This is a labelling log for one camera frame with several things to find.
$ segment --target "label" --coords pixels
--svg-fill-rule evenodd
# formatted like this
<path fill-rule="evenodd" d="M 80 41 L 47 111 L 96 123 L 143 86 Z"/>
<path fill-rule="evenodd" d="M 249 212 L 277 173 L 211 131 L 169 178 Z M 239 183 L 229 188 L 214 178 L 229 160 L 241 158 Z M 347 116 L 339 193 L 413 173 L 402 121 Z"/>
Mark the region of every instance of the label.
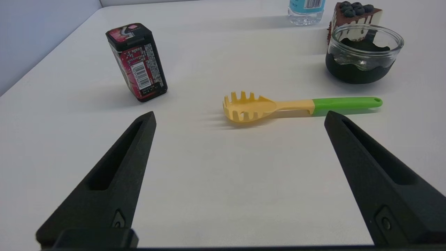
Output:
<path fill-rule="evenodd" d="M 130 68 L 132 69 L 136 83 L 138 84 L 138 88 L 140 90 L 152 85 L 150 83 L 149 75 L 147 75 L 147 71 L 145 70 L 144 62 L 134 64 Z"/>
<path fill-rule="evenodd" d="M 164 87 L 152 44 L 134 47 L 123 52 L 111 48 L 128 88 L 137 98 L 146 98 Z"/>
<path fill-rule="evenodd" d="M 290 0 L 289 8 L 297 13 L 317 13 L 324 10 L 325 0 Z"/>

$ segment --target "blue label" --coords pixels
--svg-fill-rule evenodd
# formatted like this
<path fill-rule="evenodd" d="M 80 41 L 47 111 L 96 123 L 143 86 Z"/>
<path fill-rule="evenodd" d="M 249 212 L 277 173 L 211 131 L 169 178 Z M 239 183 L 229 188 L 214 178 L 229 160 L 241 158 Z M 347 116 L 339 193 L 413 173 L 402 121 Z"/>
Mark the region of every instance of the blue label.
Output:
<path fill-rule="evenodd" d="M 325 0 L 290 0 L 289 8 L 298 13 L 314 13 L 324 10 Z"/>

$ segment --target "blueberry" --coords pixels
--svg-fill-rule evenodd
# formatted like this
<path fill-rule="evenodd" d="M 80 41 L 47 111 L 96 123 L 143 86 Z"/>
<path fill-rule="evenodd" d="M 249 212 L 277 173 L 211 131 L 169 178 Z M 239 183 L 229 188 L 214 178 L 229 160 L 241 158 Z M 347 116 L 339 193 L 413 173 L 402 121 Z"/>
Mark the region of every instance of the blueberry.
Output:
<path fill-rule="evenodd" d="M 349 1 L 343 1 L 340 5 L 339 8 L 343 8 L 344 6 L 348 6 L 351 5 L 351 3 Z"/>
<path fill-rule="evenodd" d="M 354 8 L 357 8 L 357 7 L 362 7 L 362 4 L 360 2 L 356 2 L 356 3 L 352 3 L 351 6 L 354 9 Z"/>
<path fill-rule="evenodd" d="M 362 7 L 356 7 L 356 8 L 354 8 L 353 10 L 355 11 L 355 13 L 356 13 L 357 16 L 364 15 L 364 13 L 365 13 L 364 8 L 362 8 Z"/>
<path fill-rule="evenodd" d="M 370 13 L 374 9 L 373 5 L 371 5 L 371 4 L 364 5 L 363 8 L 366 13 Z"/>
<path fill-rule="evenodd" d="M 353 7 L 352 7 L 351 5 L 344 6 L 344 7 L 341 9 L 341 12 L 344 13 L 344 12 L 346 12 L 347 10 L 353 10 Z"/>
<path fill-rule="evenodd" d="M 344 12 L 344 16 L 345 17 L 355 17 L 356 16 L 356 13 L 355 13 L 355 10 L 346 10 L 345 12 Z"/>

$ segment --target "glass jar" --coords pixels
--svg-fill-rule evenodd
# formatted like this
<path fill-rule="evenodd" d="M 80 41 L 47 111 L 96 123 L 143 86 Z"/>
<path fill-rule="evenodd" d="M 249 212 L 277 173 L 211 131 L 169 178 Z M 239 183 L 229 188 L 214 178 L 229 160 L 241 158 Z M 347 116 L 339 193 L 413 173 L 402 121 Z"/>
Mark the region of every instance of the glass jar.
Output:
<path fill-rule="evenodd" d="M 342 25 L 333 31 L 325 64 L 346 83 L 372 83 L 388 73 L 403 45 L 398 33 L 381 26 Z"/>

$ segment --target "water bottle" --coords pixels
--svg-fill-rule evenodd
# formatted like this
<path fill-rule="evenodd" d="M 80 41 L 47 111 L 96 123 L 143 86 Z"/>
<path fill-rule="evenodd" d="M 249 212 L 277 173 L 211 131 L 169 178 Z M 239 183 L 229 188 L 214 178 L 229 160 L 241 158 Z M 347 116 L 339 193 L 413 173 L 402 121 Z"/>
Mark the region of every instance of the water bottle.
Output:
<path fill-rule="evenodd" d="M 324 13 L 325 0 L 290 0 L 288 19 L 297 26 L 314 25 Z"/>

